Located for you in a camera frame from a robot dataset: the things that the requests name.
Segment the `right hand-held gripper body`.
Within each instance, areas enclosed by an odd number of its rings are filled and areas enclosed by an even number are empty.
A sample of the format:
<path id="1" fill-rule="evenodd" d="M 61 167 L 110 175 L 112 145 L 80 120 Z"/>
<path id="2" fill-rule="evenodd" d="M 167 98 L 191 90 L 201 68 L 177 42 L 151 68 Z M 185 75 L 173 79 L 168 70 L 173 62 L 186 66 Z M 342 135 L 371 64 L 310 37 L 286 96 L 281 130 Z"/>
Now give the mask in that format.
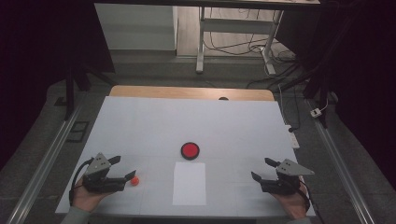
<path id="1" fill-rule="evenodd" d="M 285 159 L 280 162 L 276 169 L 277 180 L 262 180 L 263 192 L 292 195 L 300 188 L 301 175 L 313 175 L 315 172 L 303 167 L 295 161 Z"/>

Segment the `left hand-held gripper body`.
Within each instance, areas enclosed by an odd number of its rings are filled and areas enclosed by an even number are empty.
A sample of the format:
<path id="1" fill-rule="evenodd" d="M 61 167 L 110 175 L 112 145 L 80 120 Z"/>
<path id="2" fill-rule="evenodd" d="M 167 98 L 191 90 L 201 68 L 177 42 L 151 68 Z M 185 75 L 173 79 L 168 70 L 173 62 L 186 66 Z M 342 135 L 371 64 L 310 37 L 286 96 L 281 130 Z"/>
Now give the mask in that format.
<path id="1" fill-rule="evenodd" d="M 126 180 L 124 177 L 109 178 L 107 176 L 112 166 L 103 153 L 98 153 L 89 164 L 83 175 L 82 185 L 89 192 L 108 193 L 123 191 Z"/>

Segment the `white paper sheet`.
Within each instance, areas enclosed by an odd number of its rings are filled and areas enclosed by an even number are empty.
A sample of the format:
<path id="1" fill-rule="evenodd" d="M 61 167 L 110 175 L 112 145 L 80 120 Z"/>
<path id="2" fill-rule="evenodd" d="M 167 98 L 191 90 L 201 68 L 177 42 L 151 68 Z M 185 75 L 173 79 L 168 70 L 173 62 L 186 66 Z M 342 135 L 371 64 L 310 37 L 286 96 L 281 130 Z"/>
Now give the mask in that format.
<path id="1" fill-rule="evenodd" d="M 205 164 L 177 162 L 174 169 L 173 205 L 206 205 Z"/>

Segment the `round red ink pad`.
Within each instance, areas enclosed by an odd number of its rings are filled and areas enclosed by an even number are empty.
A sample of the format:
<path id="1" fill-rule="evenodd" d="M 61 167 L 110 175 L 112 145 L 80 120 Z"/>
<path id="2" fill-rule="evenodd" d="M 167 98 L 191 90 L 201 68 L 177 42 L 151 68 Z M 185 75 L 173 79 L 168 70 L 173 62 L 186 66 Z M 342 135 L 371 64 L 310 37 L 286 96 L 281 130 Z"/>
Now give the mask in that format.
<path id="1" fill-rule="evenodd" d="M 180 150 L 181 156 L 188 161 L 195 160 L 200 153 L 200 148 L 193 142 L 185 143 Z"/>

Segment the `person's left hand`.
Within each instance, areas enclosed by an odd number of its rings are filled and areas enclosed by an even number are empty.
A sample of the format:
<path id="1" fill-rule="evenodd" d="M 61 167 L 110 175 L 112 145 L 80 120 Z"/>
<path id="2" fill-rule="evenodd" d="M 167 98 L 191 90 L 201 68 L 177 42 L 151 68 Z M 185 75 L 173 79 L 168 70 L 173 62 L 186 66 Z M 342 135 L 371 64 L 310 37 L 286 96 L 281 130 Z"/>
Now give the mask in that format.
<path id="1" fill-rule="evenodd" d="M 83 178 L 81 178 L 74 187 L 74 196 L 72 205 L 78 209 L 86 212 L 93 212 L 99 203 L 106 197 L 109 193 L 94 193 L 89 192 L 82 185 Z"/>

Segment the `person's right hand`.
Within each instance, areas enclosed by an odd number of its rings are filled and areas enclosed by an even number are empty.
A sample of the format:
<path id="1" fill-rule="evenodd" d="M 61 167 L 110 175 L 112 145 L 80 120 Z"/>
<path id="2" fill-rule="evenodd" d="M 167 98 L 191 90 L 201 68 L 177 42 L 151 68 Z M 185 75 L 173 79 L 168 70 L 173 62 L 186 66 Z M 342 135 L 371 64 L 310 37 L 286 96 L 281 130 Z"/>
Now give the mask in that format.
<path id="1" fill-rule="evenodd" d="M 299 193 L 293 195 L 273 194 L 291 220 L 306 218 L 305 200 Z"/>

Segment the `white power strip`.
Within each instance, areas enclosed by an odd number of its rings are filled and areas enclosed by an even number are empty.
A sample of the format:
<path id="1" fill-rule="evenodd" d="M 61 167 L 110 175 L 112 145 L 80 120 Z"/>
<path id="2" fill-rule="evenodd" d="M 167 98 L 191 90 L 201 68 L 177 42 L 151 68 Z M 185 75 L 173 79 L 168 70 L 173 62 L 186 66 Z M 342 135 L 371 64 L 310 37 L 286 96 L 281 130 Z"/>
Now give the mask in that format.
<path id="1" fill-rule="evenodd" d="M 294 134 L 293 128 L 292 128 L 290 125 L 286 125 L 286 129 L 287 129 L 287 132 L 288 132 L 289 135 L 290 135 L 290 143 L 291 143 L 291 146 L 292 146 L 294 149 L 299 148 L 300 145 L 299 145 L 299 143 L 298 143 L 298 140 L 297 140 L 297 138 L 296 138 L 296 135 Z"/>

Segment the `black floor socket cover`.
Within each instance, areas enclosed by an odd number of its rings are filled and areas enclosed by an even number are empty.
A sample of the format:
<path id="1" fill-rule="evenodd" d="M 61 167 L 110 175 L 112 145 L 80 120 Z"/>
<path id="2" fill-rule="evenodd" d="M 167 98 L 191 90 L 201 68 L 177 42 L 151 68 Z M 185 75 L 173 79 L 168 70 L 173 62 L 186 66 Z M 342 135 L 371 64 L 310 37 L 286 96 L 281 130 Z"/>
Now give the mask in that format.
<path id="1" fill-rule="evenodd" d="M 89 127 L 88 121 L 76 121 L 66 139 L 69 143 L 81 143 Z"/>

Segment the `black stand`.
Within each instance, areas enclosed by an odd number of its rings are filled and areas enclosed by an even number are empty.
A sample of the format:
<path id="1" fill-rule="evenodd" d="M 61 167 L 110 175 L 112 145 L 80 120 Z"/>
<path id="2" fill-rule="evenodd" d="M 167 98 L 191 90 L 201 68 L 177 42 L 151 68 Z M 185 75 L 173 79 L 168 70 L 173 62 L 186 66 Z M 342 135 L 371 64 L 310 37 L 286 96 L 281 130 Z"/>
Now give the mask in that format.
<path id="1" fill-rule="evenodd" d="M 326 109 L 328 106 L 328 93 L 329 93 L 329 75 L 330 59 L 322 59 L 313 69 L 307 71 L 305 74 L 297 77 L 293 81 L 280 87 L 276 92 L 282 92 L 294 87 L 303 81 L 308 81 L 303 91 L 305 99 L 313 99 L 319 93 L 318 107 L 321 114 L 318 116 L 318 121 L 322 127 L 327 129 Z"/>
<path id="2" fill-rule="evenodd" d="M 69 120 L 72 116 L 72 113 L 75 110 L 75 96 L 74 96 L 74 84 L 78 85 L 78 88 L 82 91 L 88 91 L 91 88 L 91 82 L 88 79 L 88 74 L 92 74 L 95 77 L 98 77 L 106 84 L 111 87 L 117 85 L 117 82 L 110 77 L 108 77 L 105 73 L 89 66 L 85 63 L 73 63 L 69 66 L 66 76 L 65 76 L 65 84 L 66 84 L 66 113 L 65 120 Z"/>

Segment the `large white table mat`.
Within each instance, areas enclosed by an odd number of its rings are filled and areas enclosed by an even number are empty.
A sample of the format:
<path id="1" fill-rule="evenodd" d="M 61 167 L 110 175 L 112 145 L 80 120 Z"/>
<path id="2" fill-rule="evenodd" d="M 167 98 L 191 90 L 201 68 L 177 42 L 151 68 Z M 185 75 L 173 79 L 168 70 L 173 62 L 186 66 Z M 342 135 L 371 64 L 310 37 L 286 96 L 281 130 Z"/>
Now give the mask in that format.
<path id="1" fill-rule="evenodd" d="M 197 144 L 185 160 L 181 147 Z M 101 215 L 121 217 L 282 217 L 250 172 L 276 178 L 264 159 L 293 160 L 290 135 L 276 102 L 107 97 L 80 158 L 120 156 L 113 177 L 135 171 L 137 186 L 105 198 Z M 173 205 L 177 162 L 205 164 L 206 205 Z"/>

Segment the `dark curtain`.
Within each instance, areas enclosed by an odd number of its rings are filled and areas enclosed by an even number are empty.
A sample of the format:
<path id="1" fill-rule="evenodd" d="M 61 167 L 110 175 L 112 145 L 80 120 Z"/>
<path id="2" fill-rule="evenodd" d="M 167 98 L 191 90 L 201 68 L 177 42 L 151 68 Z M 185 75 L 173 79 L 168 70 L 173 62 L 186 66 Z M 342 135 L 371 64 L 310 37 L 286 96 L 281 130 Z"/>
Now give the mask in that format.
<path id="1" fill-rule="evenodd" d="M 396 0 L 321 0 L 329 10 L 286 11 L 276 38 L 304 68 L 317 67 L 351 18 L 328 67 L 312 76 L 338 97 L 336 113 L 396 189 Z"/>
<path id="2" fill-rule="evenodd" d="M 48 88 L 114 65 L 95 0 L 0 0 L 0 169 L 46 102 Z"/>

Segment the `white cabinet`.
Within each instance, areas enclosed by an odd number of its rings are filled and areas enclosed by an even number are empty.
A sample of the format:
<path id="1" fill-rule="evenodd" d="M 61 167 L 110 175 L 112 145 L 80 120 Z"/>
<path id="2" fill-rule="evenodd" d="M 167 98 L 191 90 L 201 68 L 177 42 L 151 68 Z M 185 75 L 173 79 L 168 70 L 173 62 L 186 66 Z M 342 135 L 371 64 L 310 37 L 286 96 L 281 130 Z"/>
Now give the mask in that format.
<path id="1" fill-rule="evenodd" d="M 110 49 L 177 49 L 177 7 L 94 5 Z"/>

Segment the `metal floor rail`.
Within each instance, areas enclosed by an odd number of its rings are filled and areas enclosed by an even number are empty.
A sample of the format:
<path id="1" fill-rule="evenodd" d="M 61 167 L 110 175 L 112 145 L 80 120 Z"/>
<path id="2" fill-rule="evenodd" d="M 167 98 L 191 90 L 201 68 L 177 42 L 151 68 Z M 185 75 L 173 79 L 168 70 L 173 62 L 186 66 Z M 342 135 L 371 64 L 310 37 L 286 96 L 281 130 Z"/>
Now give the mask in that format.
<path id="1" fill-rule="evenodd" d="M 308 108 L 309 111 L 313 109 L 311 102 L 309 100 L 304 100 L 304 104 Z M 335 144 L 332 135 L 330 134 L 327 128 L 324 128 L 318 118 L 313 118 L 310 114 L 308 115 L 309 119 L 314 123 L 314 126 L 318 132 L 318 135 L 326 148 L 326 151 L 332 161 L 334 166 L 334 170 L 338 174 L 344 190 L 348 195 L 349 201 L 352 204 L 355 213 L 360 220 L 361 224 L 376 224 L 375 218 L 363 198 L 363 195 L 354 181 L 347 165 L 342 157 L 342 154 L 339 152 L 337 145 Z"/>
<path id="2" fill-rule="evenodd" d="M 78 94 L 78 97 L 75 100 L 74 110 L 68 116 L 67 120 L 63 120 L 62 125 L 50 143 L 43 159 L 38 164 L 38 167 L 36 168 L 27 187 L 14 207 L 6 224 L 23 224 L 24 220 L 27 218 L 39 191 L 44 185 L 45 180 L 48 177 L 50 170 L 64 145 L 67 135 L 69 134 L 78 117 L 82 105 L 85 103 L 86 96 L 87 92 Z"/>

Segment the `white desk frame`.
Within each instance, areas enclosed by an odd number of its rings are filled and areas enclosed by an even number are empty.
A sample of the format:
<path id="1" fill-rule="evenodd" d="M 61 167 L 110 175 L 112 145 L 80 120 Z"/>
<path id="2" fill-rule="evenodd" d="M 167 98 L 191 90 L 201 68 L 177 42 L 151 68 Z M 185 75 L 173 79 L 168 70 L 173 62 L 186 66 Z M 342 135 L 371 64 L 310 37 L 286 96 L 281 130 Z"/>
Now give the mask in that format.
<path id="1" fill-rule="evenodd" d="M 268 35 L 269 39 L 262 50 L 262 57 L 266 62 L 265 67 L 273 74 L 273 65 L 269 62 L 268 52 L 275 38 L 276 30 L 282 13 L 285 10 L 314 10 L 320 9 L 321 0 L 93 0 L 100 4 L 123 4 L 142 6 L 173 6 L 173 7 L 198 7 L 201 9 L 199 18 L 199 45 L 196 61 L 196 73 L 204 71 L 204 33 L 236 33 Z M 275 12 L 272 21 L 242 21 L 231 19 L 207 19 L 207 7 L 267 9 Z"/>

